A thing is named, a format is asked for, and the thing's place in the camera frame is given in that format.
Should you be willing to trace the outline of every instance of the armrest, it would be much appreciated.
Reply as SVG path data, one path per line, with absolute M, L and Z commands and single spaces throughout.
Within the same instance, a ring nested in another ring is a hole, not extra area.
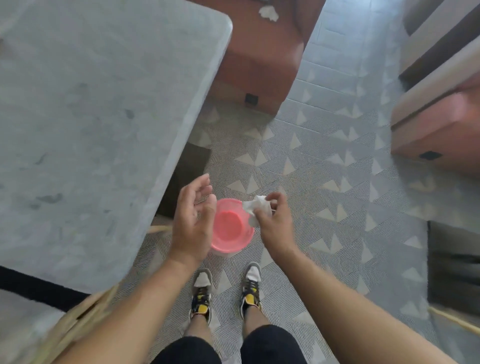
M 325 0 L 295 1 L 295 24 L 300 31 L 304 45 L 307 45 L 310 35 L 312 35 L 324 4 Z

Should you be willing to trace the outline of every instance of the marble tabletop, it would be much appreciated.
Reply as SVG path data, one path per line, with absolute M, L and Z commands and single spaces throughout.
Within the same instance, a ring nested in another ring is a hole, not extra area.
M 231 31 L 184 0 L 26 9 L 0 44 L 0 265 L 87 293 L 125 276 Z

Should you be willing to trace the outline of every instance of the black shorts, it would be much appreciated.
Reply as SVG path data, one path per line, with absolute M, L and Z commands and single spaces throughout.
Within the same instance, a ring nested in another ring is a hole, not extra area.
M 300 346 L 286 330 L 275 325 L 260 326 L 243 341 L 242 364 L 307 364 Z M 212 346 L 201 338 L 186 336 L 163 349 L 152 364 L 221 364 Z

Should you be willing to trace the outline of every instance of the pink plastic bowl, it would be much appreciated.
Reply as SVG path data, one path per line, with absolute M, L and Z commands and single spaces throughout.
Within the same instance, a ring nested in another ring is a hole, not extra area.
M 236 253 L 246 247 L 254 233 L 254 228 L 248 224 L 249 216 L 243 210 L 241 201 L 233 198 L 218 200 L 212 248 L 221 253 Z

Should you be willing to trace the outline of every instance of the shoe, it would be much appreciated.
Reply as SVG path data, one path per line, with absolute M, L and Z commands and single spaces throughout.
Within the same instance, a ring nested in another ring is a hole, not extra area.
M 204 315 L 207 323 L 210 324 L 210 303 L 212 302 L 212 273 L 208 268 L 197 270 L 193 277 L 192 287 L 192 308 L 190 309 L 190 320 L 195 315 Z
M 262 310 L 262 305 L 260 304 L 261 271 L 262 269 L 255 262 L 248 264 L 245 270 L 241 283 L 242 294 L 240 303 L 240 315 L 243 319 L 245 319 L 245 312 L 247 312 L 249 306 L 256 306 L 260 311 Z

